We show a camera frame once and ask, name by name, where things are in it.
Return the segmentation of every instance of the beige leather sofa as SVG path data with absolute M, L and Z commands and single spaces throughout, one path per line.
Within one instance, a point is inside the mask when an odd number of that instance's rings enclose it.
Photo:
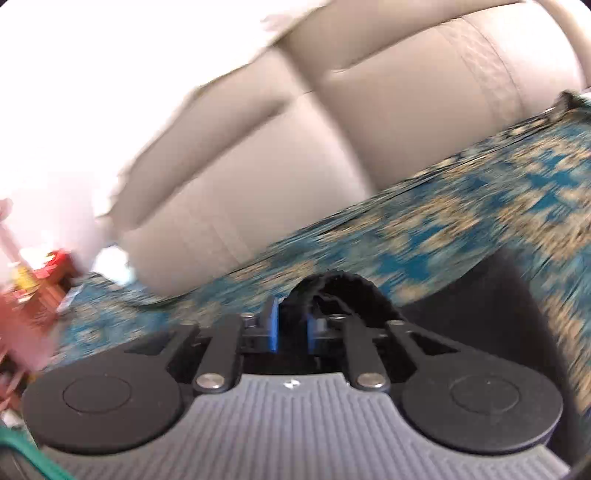
M 590 85 L 579 0 L 335 0 L 204 88 L 109 217 L 138 278 L 183 293 Z

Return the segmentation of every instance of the gray ribbed plate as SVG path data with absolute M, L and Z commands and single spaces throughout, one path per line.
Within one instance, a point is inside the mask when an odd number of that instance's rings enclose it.
M 550 480 L 569 471 L 543 446 L 502 457 L 448 450 L 415 432 L 385 394 L 354 390 L 342 374 L 243 375 L 135 450 L 44 451 L 79 480 Z

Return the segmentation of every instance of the yellow object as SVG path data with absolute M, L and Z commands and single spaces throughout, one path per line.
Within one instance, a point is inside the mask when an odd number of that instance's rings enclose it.
M 16 263 L 12 264 L 12 280 L 15 284 L 17 290 L 25 290 L 27 293 L 34 292 L 39 283 L 37 283 L 37 279 L 34 278 L 30 273 L 29 270 L 23 267 L 21 264 Z

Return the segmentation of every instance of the patterned rug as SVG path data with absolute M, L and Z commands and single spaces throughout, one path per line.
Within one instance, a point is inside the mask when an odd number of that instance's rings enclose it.
M 338 268 L 395 304 L 433 293 L 501 245 L 510 249 L 567 359 L 591 437 L 591 103 L 564 94 L 539 115 L 269 248 L 182 297 L 90 274 L 54 365 L 176 323 L 255 312 L 303 277 Z

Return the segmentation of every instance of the green cable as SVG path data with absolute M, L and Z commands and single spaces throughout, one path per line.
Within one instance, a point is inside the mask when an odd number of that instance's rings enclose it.
M 0 446 L 10 448 L 35 467 L 47 480 L 76 480 L 73 476 L 43 455 L 21 433 L 6 427 L 0 428 Z

